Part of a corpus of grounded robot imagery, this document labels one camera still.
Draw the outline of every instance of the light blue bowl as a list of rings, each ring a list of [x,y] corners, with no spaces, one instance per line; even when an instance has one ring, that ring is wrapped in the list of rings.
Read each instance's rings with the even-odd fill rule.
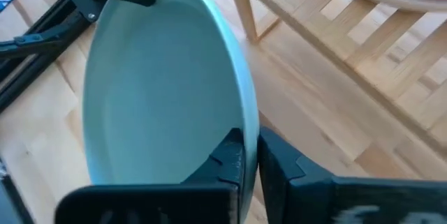
[[[93,184],[177,184],[231,128],[244,132],[242,219],[256,173],[258,109],[238,41],[211,0],[109,0],[83,99]]]

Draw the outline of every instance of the light wood floor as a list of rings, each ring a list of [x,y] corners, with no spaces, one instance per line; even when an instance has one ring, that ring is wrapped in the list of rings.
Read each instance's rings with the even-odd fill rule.
[[[0,40],[23,33],[55,0],[17,0],[0,13]],[[428,148],[286,25],[245,40],[233,0],[215,0],[246,52],[261,120],[338,175],[447,179]],[[267,11],[254,2],[256,17]],[[0,155],[37,223],[51,223],[69,191],[87,185],[81,100],[94,27],[3,114]],[[259,183],[248,223],[267,223]]]

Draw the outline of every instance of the wooden floor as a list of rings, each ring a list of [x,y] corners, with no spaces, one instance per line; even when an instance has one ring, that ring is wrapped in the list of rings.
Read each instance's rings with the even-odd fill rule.
[[[23,33],[54,1],[15,1],[0,13],[0,40]],[[286,25],[250,45],[233,0],[215,1],[246,52],[264,124],[338,175],[447,179],[444,157]],[[254,11],[267,12],[255,1]],[[91,27],[0,114],[0,155],[37,223],[51,223],[58,201],[89,183],[80,105],[93,33]],[[259,183],[247,223],[267,223]]]

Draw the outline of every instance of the table leg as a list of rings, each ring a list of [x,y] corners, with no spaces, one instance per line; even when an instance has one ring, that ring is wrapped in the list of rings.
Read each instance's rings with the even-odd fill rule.
[[[236,3],[237,12],[244,27],[247,38],[252,42],[258,41],[258,34],[256,33],[256,25],[254,22],[253,10],[251,9],[250,0],[234,0]]]

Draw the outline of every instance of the wooden table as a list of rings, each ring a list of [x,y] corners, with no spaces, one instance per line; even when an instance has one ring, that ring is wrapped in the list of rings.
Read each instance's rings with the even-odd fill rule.
[[[447,157],[443,14],[393,9],[369,0],[259,1],[278,16],[262,31],[257,31],[250,0],[235,0],[251,42],[261,40],[279,20],[285,22],[431,149]],[[342,10],[336,8],[341,3]],[[375,13],[383,19],[366,27],[364,21]]]

